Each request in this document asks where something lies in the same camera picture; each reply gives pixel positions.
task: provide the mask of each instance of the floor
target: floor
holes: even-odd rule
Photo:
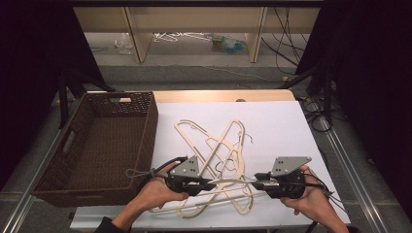
[[[223,35],[244,40],[240,34]],[[260,47],[257,63],[251,63],[243,51],[228,54],[213,48],[209,41],[203,40],[208,36],[168,36],[163,39],[169,41],[158,39],[158,42],[155,42],[154,37],[145,62],[137,64],[132,54],[120,54],[120,49],[116,48],[115,45],[119,45],[122,40],[121,34],[86,34],[106,83],[119,90],[264,89],[276,88],[294,77],[287,73],[292,73],[295,67],[287,59],[275,56],[264,44]],[[309,36],[292,35],[293,45],[304,50]],[[267,34],[263,38],[274,50],[279,48],[280,53],[297,62],[291,47],[279,45],[275,37],[280,39],[282,35]],[[308,97],[305,88],[309,81],[292,88],[295,97]],[[89,85],[86,88],[97,90]],[[322,101],[322,96],[311,97],[313,101]],[[302,109],[313,111],[316,108],[314,106],[316,104],[308,105],[306,102]],[[330,175],[343,206],[350,213],[352,225],[361,232],[412,232],[411,222],[377,169],[367,160],[367,152],[350,121],[339,111],[336,96],[332,108],[335,110],[332,130],[318,132],[316,129],[322,129],[325,124],[321,119],[314,123],[313,136],[326,155]],[[18,205],[20,198],[30,191],[27,188],[32,186],[32,178],[36,173],[41,173],[39,165],[58,133],[58,125],[59,106],[56,99],[31,150],[20,161],[0,193],[0,228],[8,227],[5,232],[12,232],[7,224],[13,216],[22,220],[16,223],[18,232],[76,232],[70,229],[71,217],[76,211],[74,208],[59,209],[32,198],[27,202],[27,212],[16,212],[18,208],[21,209]],[[276,232],[305,232],[305,228],[280,229]],[[314,232],[325,230],[318,226]]]

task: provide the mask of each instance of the brown woven basket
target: brown woven basket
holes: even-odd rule
[[[56,207],[127,204],[142,178],[125,172],[150,170],[157,119],[151,92],[85,94],[32,195]]]

